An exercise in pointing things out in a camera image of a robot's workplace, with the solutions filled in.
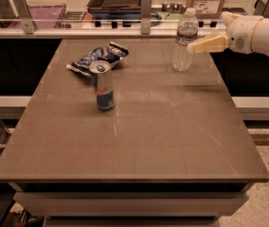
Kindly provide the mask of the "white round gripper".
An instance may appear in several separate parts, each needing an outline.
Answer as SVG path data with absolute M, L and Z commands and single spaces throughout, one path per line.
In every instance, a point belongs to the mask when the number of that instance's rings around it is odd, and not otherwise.
M 262 16 L 242 16 L 224 11 L 222 19 L 226 26 L 226 35 L 212 34 L 198 39 L 188 45 L 190 53 L 216 53 L 229 48 L 237 53 L 250 54 L 254 30 L 263 19 Z

